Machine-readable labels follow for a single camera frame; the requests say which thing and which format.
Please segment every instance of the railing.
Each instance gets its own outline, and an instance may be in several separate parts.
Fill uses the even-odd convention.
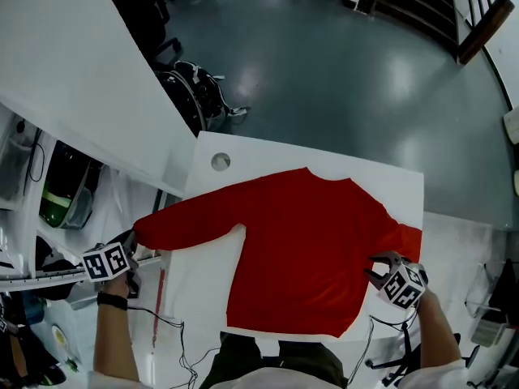
[[[512,13],[514,5],[510,0],[487,0],[488,10],[485,11],[483,0],[478,1],[479,22],[474,13],[474,0],[469,1],[470,34],[462,41],[458,48],[459,62],[468,63],[475,54],[494,36],[501,24]]]

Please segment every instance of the wristwatch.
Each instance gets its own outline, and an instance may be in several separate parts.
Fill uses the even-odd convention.
[[[128,310],[128,300],[120,297],[119,295],[98,293],[97,294],[97,305],[106,304],[107,306],[113,306],[120,310]]]

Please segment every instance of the staircase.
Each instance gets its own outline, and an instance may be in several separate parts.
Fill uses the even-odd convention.
[[[359,1],[361,11],[398,19],[418,29],[443,45],[457,56],[458,40],[456,11],[453,0],[364,0]]]

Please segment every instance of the red sweater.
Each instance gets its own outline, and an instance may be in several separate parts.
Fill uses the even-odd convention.
[[[202,194],[138,220],[134,230],[147,248],[179,250],[236,224],[247,227],[247,239],[227,325],[287,334],[342,335],[367,290],[367,257],[396,250],[417,262],[422,239],[351,179],[327,181],[308,169]]]

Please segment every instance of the desk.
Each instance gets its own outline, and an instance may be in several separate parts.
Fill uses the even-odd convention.
[[[211,161],[221,152],[229,156],[230,166],[216,171]],[[329,180],[351,177],[381,202],[394,219],[422,228],[421,173],[331,152],[233,135],[199,134],[184,199],[305,166],[313,174]],[[308,191],[307,194],[318,195],[319,191]],[[172,252],[165,286],[165,315],[181,318],[192,332],[200,336],[214,336],[222,330],[276,340],[337,341],[332,336],[282,335],[226,326],[225,310],[230,285],[245,235],[245,228],[238,225],[215,241]],[[403,311],[382,302],[376,296],[376,289],[369,285],[361,312],[339,340],[365,340],[370,314],[390,323],[405,319]],[[373,338],[396,334],[397,331],[391,327],[376,327]]]

